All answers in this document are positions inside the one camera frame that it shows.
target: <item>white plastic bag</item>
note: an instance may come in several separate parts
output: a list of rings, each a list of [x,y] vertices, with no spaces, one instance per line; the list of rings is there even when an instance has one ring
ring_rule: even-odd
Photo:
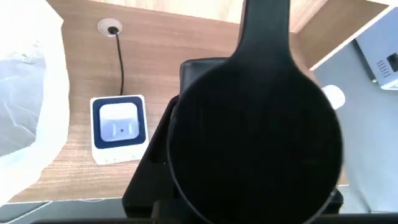
[[[45,0],[0,0],[0,206],[34,184],[67,141],[62,22]]]

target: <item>desk surface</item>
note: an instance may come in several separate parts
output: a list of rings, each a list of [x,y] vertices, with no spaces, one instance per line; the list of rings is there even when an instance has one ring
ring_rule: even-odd
[[[97,166],[91,156],[90,99],[117,95],[120,87],[116,40],[97,31],[98,21],[115,17],[123,24],[125,94],[145,96],[150,137],[167,103],[178,94],[180,64],[191,58],[231,55],[239,25],[91,1],[49,3],[64,19],[70,79],[68,142],[40,180],[11,202],[121,197],[138,162]],[[294,35],[291,49],[299,67],[313,78]]]

